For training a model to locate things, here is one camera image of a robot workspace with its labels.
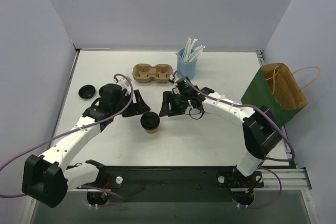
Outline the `green paper bag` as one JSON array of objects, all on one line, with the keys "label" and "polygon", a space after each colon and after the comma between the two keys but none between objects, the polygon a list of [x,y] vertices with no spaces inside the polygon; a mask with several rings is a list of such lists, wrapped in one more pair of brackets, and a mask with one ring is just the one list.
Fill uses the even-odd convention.
[{"label": "green paper bag", "polygon": [[312,82],[300,87],[284,63],[271,63],[259,68],[241,98],[242,104],[269,108],[279,127],[291,121],[305,106],[308,100],[303,89]]}]

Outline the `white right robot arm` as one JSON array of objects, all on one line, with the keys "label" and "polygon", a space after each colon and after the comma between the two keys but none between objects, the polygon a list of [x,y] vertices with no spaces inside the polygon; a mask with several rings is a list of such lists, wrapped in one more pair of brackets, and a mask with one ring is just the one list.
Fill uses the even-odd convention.
[{"label": "white right robot arm", "polygon": [[238,186],[245,186],[251,181],[251,175],[282,141],[275,129],[273,114],[267,107],[254,109],[242,106],[211,88],[193,87],[186,79],[180,79],[171,91],[163,92],[159,116],[183,115],[188,109],[213,114],[242,126],[246,153],[233,172],[233,181]]}]

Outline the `black plastic cup lid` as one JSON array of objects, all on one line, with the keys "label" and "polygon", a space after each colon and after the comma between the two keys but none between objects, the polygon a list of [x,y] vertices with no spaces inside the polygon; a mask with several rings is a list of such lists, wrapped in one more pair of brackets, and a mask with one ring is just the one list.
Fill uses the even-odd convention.
[{"label": "black plastic cup lid", "polygon": [[160,117],[155,112],[149,111],[141,116],[140,124],[143,128],[159,126]]}]

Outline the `single brown paper cup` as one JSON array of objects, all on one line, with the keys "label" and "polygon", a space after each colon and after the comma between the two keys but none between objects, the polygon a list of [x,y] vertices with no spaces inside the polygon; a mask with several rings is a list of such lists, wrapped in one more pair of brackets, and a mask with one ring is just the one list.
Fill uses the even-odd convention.
[{"label": "single brown paper cup", "polygon": [[154,134],[158,131],[159,127],[145,127],[144,130],[148,133],[148,134]]}]

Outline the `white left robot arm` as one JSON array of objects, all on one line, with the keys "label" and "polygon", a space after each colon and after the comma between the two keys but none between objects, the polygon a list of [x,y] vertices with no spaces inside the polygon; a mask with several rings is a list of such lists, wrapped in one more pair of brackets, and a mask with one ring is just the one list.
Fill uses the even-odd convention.
[{"label": "white left robot arm", "polygon": [[74,157],[98,134],[113,122],[117,115],[124,118],[150,111],[138,89],[123,84],[106,84],[101,96],[85,109],[71,133],[39,156],[31,155],[24,164],[22,192],[54,208],[67,192],[91,184],[105,185],[106,167],[94,160],[69,168]]}]

